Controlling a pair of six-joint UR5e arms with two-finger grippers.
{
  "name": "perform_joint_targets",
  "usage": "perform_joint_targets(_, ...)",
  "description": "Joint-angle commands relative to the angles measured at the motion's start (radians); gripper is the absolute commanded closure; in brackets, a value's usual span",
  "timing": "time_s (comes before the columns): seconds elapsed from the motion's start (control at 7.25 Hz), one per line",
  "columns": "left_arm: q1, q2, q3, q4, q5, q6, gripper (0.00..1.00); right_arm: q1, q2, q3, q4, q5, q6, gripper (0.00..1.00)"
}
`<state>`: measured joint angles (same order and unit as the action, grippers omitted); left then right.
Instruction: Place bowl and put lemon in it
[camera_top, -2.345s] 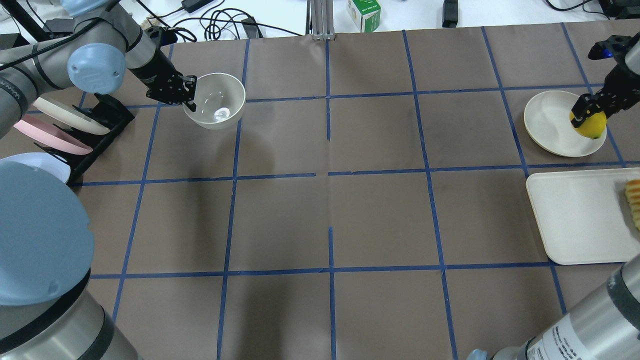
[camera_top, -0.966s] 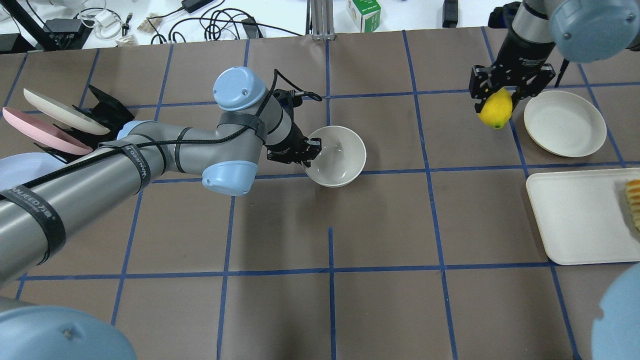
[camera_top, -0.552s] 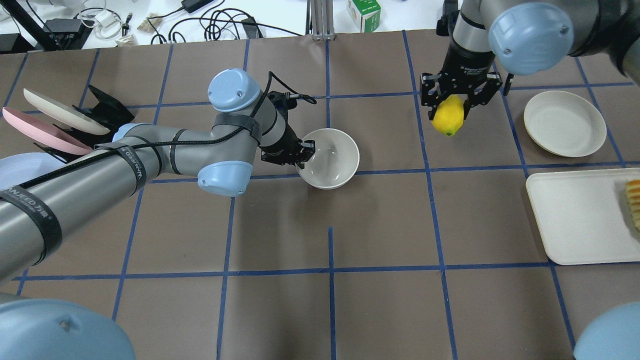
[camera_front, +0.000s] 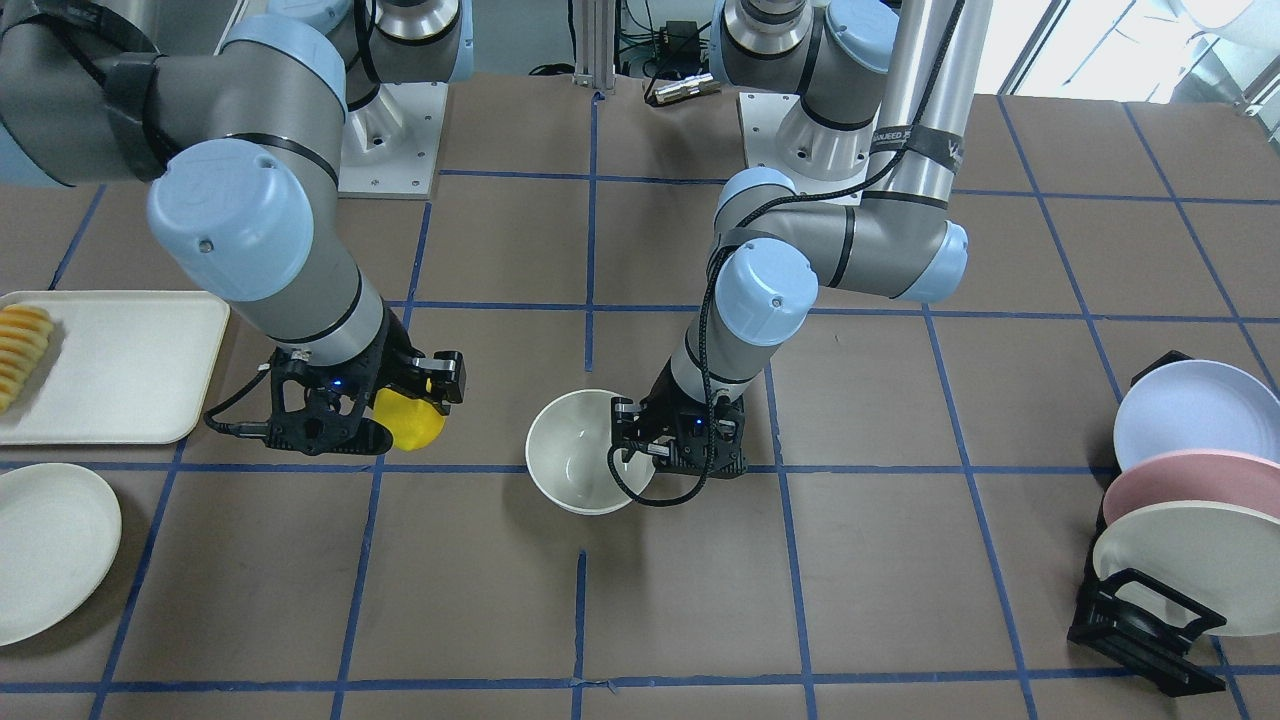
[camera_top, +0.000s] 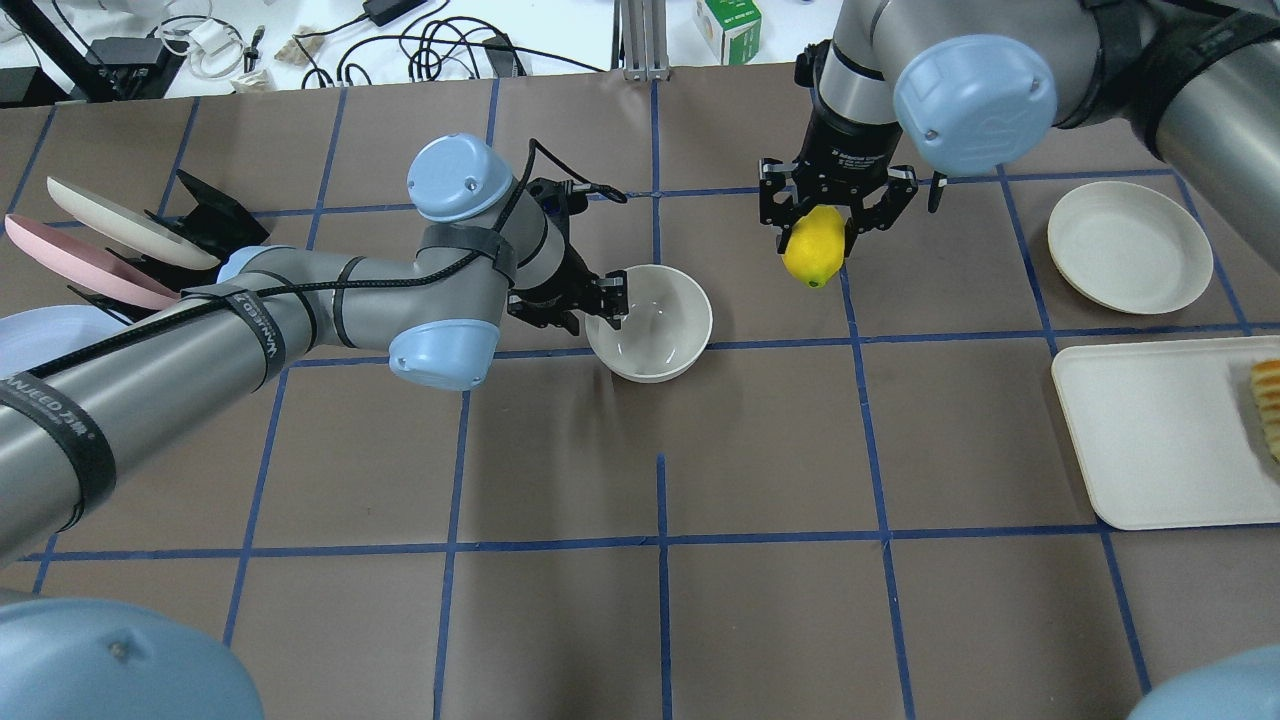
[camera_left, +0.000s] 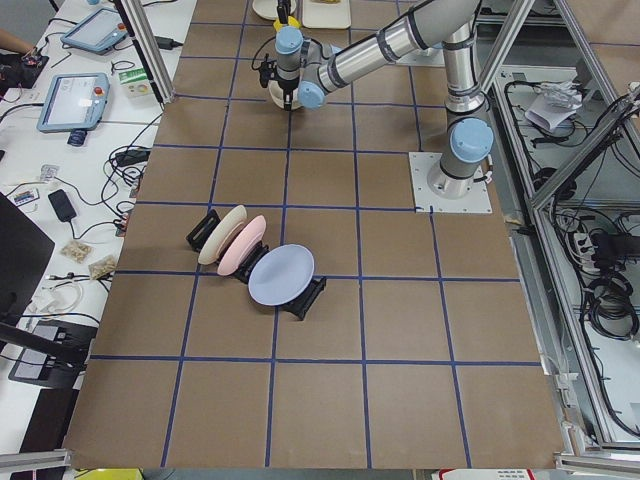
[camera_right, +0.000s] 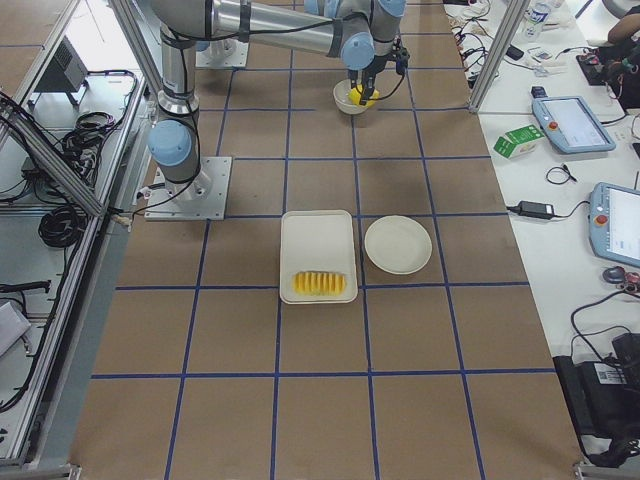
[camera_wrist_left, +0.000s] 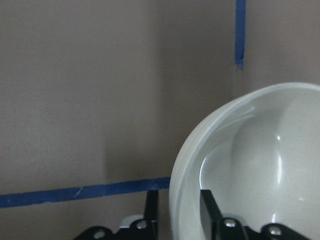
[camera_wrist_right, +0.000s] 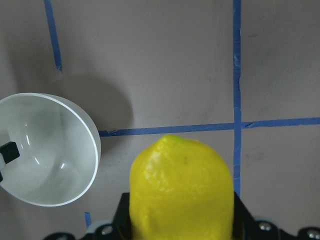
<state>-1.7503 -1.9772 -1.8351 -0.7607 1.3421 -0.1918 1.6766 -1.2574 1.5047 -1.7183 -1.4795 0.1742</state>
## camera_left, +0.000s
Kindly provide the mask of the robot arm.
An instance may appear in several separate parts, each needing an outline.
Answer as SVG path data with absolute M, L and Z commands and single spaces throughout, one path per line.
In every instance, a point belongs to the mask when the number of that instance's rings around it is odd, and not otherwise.
M 275 54 L 256 70 L 262 87 L 276 83 L 283 109 L 295 103 L 318 109 L 327 96 L 404 56 L 439 44 L 447 81 L 447 145 L 428 173 L 428 185 L 446 199 L 466 196 L 494 133 L 486 120 L 487 98 L 476 75 L 477 1 L 419 1 L 377 32 L 339 50 L 283 24 L 275 34 Z

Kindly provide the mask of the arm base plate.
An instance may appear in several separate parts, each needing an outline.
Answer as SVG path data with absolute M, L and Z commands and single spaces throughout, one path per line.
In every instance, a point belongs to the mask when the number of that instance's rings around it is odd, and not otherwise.
M 458 180 L 441 170 L 439 152 L 408 154 L 415 210 L 418 213 L 493 213 L 488 184 L 480 167 L 471 178 Z

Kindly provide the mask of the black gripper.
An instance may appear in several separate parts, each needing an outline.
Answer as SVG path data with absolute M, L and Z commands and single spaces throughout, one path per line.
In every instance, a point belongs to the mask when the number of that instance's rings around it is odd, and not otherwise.
M 292 3 L 290 0 L 278 0 L 276 5 L 278 18 L 288 18 L 292 13 Z
M 300 55 L 278 54 L 273 59 L 266 54 L 259 65 L 259 83 L 267 88 L 271 80 L 278 82 L 283 89 L 283 107 L 291 111 L 293 106 L 293 91 L 300 83 Z

